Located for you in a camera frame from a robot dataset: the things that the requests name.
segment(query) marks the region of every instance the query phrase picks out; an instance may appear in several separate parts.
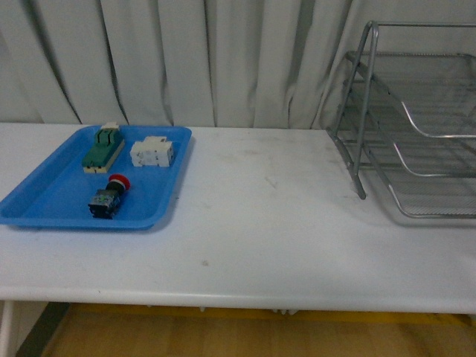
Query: wire mesh tray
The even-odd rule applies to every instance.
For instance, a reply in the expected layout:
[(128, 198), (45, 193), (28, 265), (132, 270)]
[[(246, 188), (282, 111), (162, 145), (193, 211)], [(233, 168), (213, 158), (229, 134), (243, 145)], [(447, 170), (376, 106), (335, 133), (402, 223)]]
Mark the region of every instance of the wire mesh tray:
[[(353, 61), (355, 52), (347, 59)], [(368, 54), (358, 72), (367, 74)], [(373, 83), (421, 135), (476, 138), (476, 58), (466, 54), (377, 53)]]
[[(183, 163), (191, 131), (183, 127), (121, 126), (125, 146), (109, 173), (84, 173), (81, 161), (99, 126), (75, 132), (0, 202), (0, 224), (21, 227), (147, 229), (166, 212)], [(134, 167), (129, 151), (146, 136), (173, 142), (170, 167)], [(131, 187), (113, 219), (93, 218), (88, 203), (111, 173), (129, 178)]]
[(411, 218), (476, 218), (476, 180), (419, 177), (398, 167), (386, 167), (384, 147), (368, 145), (366, 153), (398, 209)]
[[(356, 108), (346, 109), (354, 126), (358, 126), (363, 91), (362, 83), (354, 83), (352, 98)], [(416, 176), (476, 177), (475, 140), (421, 136), (376, 91), (371, 91), (368, 117), (409, 173)]]

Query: white curtain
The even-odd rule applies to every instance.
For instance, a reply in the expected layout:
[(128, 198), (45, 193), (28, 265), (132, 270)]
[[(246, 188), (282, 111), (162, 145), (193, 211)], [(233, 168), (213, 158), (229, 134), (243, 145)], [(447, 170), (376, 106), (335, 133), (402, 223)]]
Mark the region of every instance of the white curtain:
[[(475, 0), (2, 0), (0, 121), (318, 129), (371, 20), (476, 22)], [(475, 31), (382, 31), (476, 54)]]

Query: desk organizer tray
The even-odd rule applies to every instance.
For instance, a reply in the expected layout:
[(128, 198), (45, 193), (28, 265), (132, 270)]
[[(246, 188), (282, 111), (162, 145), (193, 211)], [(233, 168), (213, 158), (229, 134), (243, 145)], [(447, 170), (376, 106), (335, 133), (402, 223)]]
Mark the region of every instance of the desk organizer tray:
[[(191, 131), (170, 126), (121, 126), (125, 146), (108, 173), (84, 173), (81, 161), (100, 126), (75, 132), (0, 202), (0, 224), (21, 227), (147, 229), (166, 212)], [(146, 136), (166, 136), (175, 157), (169, 167), (132, 165), (130, 150)], [(93, 218), (88, 203), (113, 173), (125, 175), (131, 187), (121, 197), (113, 219)]]
[[(476, 24), (369, 22), (328, 133), (358, 196), (372, 167), (411, 218), (476, 218), (476, 57), (378, 52), (380, 27), (476, 28)], [(370, 52), (364, 52), (367, 38)]]

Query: white table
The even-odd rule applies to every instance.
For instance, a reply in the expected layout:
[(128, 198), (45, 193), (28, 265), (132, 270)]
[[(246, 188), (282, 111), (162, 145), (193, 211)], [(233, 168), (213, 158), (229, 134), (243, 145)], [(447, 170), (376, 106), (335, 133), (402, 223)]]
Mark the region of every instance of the white table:
[[(79, 128), (0, 124), (0, 199)], [(0, 226), (0, 300), (476, 313), (476, 222), (360, 200), (324, 131), (192, 131), (148, 231)]]

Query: yellow floor stripe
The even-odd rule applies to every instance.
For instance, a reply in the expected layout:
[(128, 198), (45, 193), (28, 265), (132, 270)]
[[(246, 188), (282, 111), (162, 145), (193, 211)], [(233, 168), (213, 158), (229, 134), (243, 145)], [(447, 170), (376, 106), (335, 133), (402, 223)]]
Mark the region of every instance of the yellow floor stripe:
[(294, 315), (282, 315), (266, 309), (217, 309), (207, 308), (201, 312), (198, 307), (142, 306), (75, 303), (72, 312), (115, 313), (129, 315), (161, 315), (189, 318), (238, 318), (256, 320), (295, 320), (362, 322), (375, 324), (451, 324), (471, 326), (468, 315), (426, 314), (410, 312), (339, 312), (300, 310)]

